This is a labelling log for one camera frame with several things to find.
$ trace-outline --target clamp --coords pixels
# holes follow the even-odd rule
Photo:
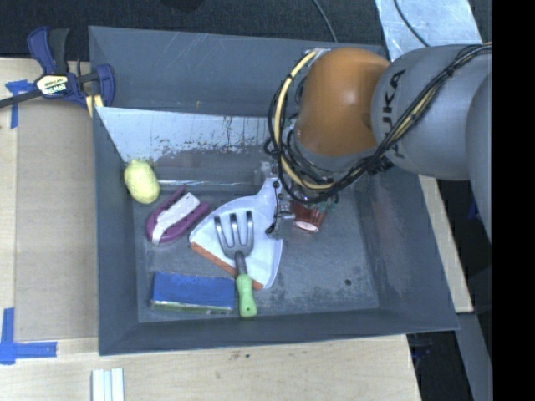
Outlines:
[[[35,80],[35,90],[0,100],[0,108],[43,97],[62,99],[77,104],[91,113],[94,96],[84,92],[82,84],[99,80],[99,94],[95,101],[110,106],[115,96],[115,79],[109,64],[98,65],[93,73],[76,75],[69,72],[64,60],[68,28],[40,27],[28,36],[28,48],[41,68],[43,75]]]

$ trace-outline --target black cable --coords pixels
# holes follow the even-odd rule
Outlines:
[[[325,23],[327,24],[327,28],[329,29],[329,32],[331,33],[331,36],[333,36],[333,40],[337,43],[338,39],[336,38],[336,34],[334,34],[334,30],[333,30],[333,27],[331,26],[331,23],[327,19],[327,15],[325,15],[325,12],[321,8],[321,6],[319,5],[318,0],[312,0],[312,1],[316,5],[316,8],[319,10],[319,13],[320,13],[321,17],[324,19]]]
[[[405,25],[407,26],[407,28],[414,34],[414,36],[426,47],[426,48],[429,48],[429,44],[416,32],[416,30],[414,29],[414,27],[412,25],[410,25],[409,21],[407,20],[407,18],[405,17],[405,15],[403,14],[403,12],[401,12],[401,8],[400,8],[400,5],[398,4],[398,0],[394,0],[394,5],[395,5],[395,9],[398,11],[398,14],[401,16],[401,19],[403,19],[403,22],[405,23]]]

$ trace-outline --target purple object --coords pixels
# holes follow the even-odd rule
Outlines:
[[[156,211],[150,214],[149,219],[145,225],[145,232],[149,240],[152,241],[152,234],[158,224],[158,217],[162,212],[171,208],[176,202],[178,202],[182,196],[186,194],[186,186],[182,185],[168,200],[166,200]],[[164,231],[160,238],[160,244],[167,243],[175,240],[178,236],[183,235],[187,229],[189,229],[195,222],[203,217],[209,209],[207,202],[201,202],[199,206],[190,212],[187,216],[175,223]]]

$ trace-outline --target blue tape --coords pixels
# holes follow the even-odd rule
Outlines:
[[[13,365],[19,358],[54,358],[58,342],[16,343],[13,341],[15,309],[3,310],[2,336],[0,337],[0,364]]]
[[[7,82],[6,88],[12,93],[13,96],[19,95],[24,92],[32,92],[37,89],[33,83],[27,80],[16,80],[14,82]],[[11,107],[11,129],[15,129],[18,126],[18,104],[14,104]]]

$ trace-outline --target orange object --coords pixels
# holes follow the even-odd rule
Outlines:
[[[352,155],[371,149],[371,100],[390,63],[358,48],[338,48],[318,59],[307,74],[295,124],[303,147],[317,155]]]

